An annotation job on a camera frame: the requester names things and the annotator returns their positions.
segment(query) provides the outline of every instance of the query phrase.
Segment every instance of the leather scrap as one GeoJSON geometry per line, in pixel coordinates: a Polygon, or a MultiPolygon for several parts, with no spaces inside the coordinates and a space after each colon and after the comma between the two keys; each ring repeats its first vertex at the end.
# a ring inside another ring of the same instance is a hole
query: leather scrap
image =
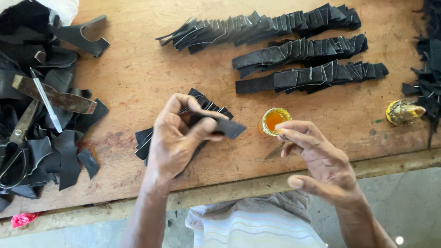
{"type": "Polygon", "coordinates": [[[95,159],[92,157],[89,150],[87,149],[83,149],[80,153],[78,153],[77,157],[87,169],[90,179],[92,179],[100,169],[98,163],[95,161],[95,159]]]}
{"type": "Polygon", "coordinates": [[[52,136],[54,147],[61,155],[60,187],[65,188],[77,183],[81,167],[77,161],[77,147],[75,145],[75,132],[64,130],[58,137],[52,136]]]}

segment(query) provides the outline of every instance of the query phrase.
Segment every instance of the glass jar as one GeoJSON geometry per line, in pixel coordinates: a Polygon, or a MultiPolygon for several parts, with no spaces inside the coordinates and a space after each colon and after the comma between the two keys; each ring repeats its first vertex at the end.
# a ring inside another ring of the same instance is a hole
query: glass jar
{"type": "Polygon", "coordinates": [[[292,120],[291,115],[283,108],[272,108],[262,116],[258,129],[262,133],[278,136],[274,126],[276,124],[292,120]]]}

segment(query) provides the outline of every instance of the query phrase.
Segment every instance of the stack of leather pieces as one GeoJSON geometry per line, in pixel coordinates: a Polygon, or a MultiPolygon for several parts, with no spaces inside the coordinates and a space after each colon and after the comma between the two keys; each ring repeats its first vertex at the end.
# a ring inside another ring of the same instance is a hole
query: stack of leather pieces
{"type": "Polygon", "coordinates": [[[235,46],[254,44],[273,36],[284,36],[293,32],[301,37],[311,37],[325,30],[361,27],[357,12],[346,5],[332,7],[325,4],[310,12],[295,11],[274,18],[260,15],[254,11],[251,15],[239,15],[227,20],[188,19],[178,30],[156,38],[172,42],[173,47],[182,51],[188,48],[191,54],[203,50],[209,45],[234,43],[235,46]]]}

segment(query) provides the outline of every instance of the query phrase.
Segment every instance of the wooden table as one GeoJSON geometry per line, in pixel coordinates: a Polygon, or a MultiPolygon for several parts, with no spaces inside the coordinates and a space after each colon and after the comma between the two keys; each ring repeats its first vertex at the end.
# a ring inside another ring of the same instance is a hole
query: wooden table
{"type": "MultiPolygon", "coordinates": [[[[209,143],[204,147],[183,176],[175,180],[173,190],[304,169],[298,155],[280,158],[281,143],[258,132],[258,121],[272,107],[287,109],[294,119],[313,121],[353,161],[425,149],[426,122],[420,120],[411,126],[394,127],[385,118],[389,103],[403,98],[401,83],[415,79],[409,67],[422,66],[412,39],[418,31],[413,27],[415,14],[411,12],[419,9],[422,1],[332,2],[335,6],[346,4],[355,8],[362,27],[355,31],[330,30],[314,39],[340,35],[350,38],[366,32],[369,49],[349,61],[383,62],[390,74],[383,80],[334,86],[311,95],[271,91],[235,94],[235,80],[239,79],[239,74],[232,69],[231,59],[260,49],[266,42],[238,48],[223,44],[190,55],[186,50],[175,51],[171,45],[161,47],[154,40],[174,31],[190,16],[227,19],[230,15],[249,15],[257,10],[261,15],[274,17],[298,10],[310,11],[326,2],[81,2],[73,24],[101,14],[108,16],[103,36],[111,44],[109,49],[99,59],[77,49],[82,58],[75,74],[76,86],[91,89],[93,97],[100,98],[110,109],[78,144],[79,150],[88,148],[91,151],[101,168],[92,180],[83,169],[77,184],[61,192],[58,192],[58,185],[48,184],[41,199],[16,197],[0,217],[136,196],[145,167],[134,154],[134,132],[151,127],[168,98],[175,92],[187,93],[191,87],[217,105],[226,106],[235,116],[234,120],[248,129],[235,140],[209,143]]],[[[440,141],[440,136],[435,136],[433,147],[439,147],[440,141]]]]}

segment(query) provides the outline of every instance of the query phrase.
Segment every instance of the fingernail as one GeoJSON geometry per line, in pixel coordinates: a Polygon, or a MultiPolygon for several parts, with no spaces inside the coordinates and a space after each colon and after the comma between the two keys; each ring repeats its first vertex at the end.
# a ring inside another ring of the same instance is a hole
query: fingernail
{"type": "Polygon", "coordinates": [[[217,122],[213,118],[210,118],[210,117],[204,117],[202,119],[201,124],[202,124],[203,128],[209,132],[213,131],[217,126],[217,122]]]}
{"type": "Polygon", "coordinates": [[[282,139],[286,139],[287,140],[286,135],[285,135],[286,131],[287,131],[287,129],[285,129],[285,128],[277,129],[277,133],[279,134],[279,136],[282,139]]]}
{"type": "Polygon", "coordinates": [[[288,185],[295,189],[302,189],[305,182],[295,176],[290,176],[288,178],[288,185]]]}

